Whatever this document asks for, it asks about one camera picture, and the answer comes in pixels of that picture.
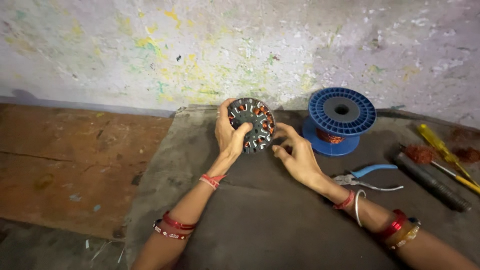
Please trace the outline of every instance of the right hand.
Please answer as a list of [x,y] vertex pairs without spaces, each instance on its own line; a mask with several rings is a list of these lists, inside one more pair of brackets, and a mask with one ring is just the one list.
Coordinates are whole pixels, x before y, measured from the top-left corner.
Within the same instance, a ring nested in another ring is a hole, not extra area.
[[[328,177],[318,166],[312,144],[298,135],[292,126],[277,123],[276,127],[277,132],[274,138],[286,137],[287,139],[279,146],[272,147],[274,156],[282,160],[293,178],[315,191],[320,191],[319,189],[328,183]],[[287,153],[287,147],[292,148],[291,154]]]

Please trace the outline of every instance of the blue plier handle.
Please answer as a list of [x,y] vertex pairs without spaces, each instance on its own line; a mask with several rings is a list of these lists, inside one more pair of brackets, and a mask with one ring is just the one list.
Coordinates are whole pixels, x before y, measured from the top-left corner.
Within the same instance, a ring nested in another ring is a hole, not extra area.
[[378,170],[378,169],[398,169],[398,167],[396,165],[392,165],[392,164],[376,164],[376,165],[365,167],[365,168],[363,168],[363,169],[361,169],[357,172],[351,172],[351,173],[356,178],[360,178],[360,177],[366,175],[367,173],[369,173],[371,171],[374,171],[374,170]]

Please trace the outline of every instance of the hand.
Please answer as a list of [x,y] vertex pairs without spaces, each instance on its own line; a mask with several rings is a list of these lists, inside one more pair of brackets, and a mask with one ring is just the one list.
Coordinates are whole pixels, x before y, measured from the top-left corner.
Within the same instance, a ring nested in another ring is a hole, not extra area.
[[[307,187],[321,192],[328,181],[312,151],[312,144],[302,138],[295,129],[284,123],[276,124],[277,132],[274,138],[286,137],[287,139],[280,146],[273,146],[272,150],[276,158],[280,158],[288,172],[300,183]],[[291,147],[291,155],[286,148]]]
[[208,171],[209,176],[222,175],[230,168],[242,153],[245,135],[253,128],[252,123],[243,123],[237,130],[232,127],[228,118],[228,106],[234,100],[235,98],[229,98],[218,107],[215,137],[220,154]]

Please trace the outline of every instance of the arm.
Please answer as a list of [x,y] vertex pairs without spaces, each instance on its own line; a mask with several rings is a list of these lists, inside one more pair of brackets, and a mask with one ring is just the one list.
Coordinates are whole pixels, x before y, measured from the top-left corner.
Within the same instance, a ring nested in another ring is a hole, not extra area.
[[[209,177],[225,175],[242,151],[243,138],[252,129],[251,123],[244,123],[234,130],[228,119],[227,106],[234,98],[225,100],[218,107],[215,136],[218,140],[220,154],[206,173]],[[207,183],[199,181],[168,214],[173,220],[183,224],[196,224],[214,189]],[[192,231],[170,229],[174,233],[186,234]],[[185,249],[187,240],[165,237],[153,232],[132,265],[132,270],[171,269]]]
[[[280,146],[273,146],[272,149],[275,157],[282,160],[290,174],[297,181],[333,203],[344,202],[349,195],[349,190],[337,185],[322,172],[310,142],[300,137],[289,125],[277,123],[277,128],[279,131],[275,138],[286,137],[287,139]],[[286,148],[290,147],[292,148],[291,154],[286,151]],[[395,219],[394,213],[367,199],[360,197],[358,204],[359,219],[362,225],[372,233],[382,231]],[[344,211],[355,217],[354,203],[349,203]],[[452,247],[423,229],[419,230],[415,239],[396,249],[396,254],[409,266],[418,270],[479,269]]]

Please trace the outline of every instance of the silver bangle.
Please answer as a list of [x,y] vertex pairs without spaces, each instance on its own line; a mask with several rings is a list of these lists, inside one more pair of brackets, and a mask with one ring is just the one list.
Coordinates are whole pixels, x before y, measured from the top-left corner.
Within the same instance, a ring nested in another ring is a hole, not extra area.
[[360,195],[360,193],[363,193],[364,198],[367,197],[367,194],[365,193],[365,191],[363,191],[363,189],[360,189],[355,194],[355,218],[357,219],[357,223],[359,224],[359,226],[363,227],[362,224],[360,223],[360,218],[359,218],[359,195]]

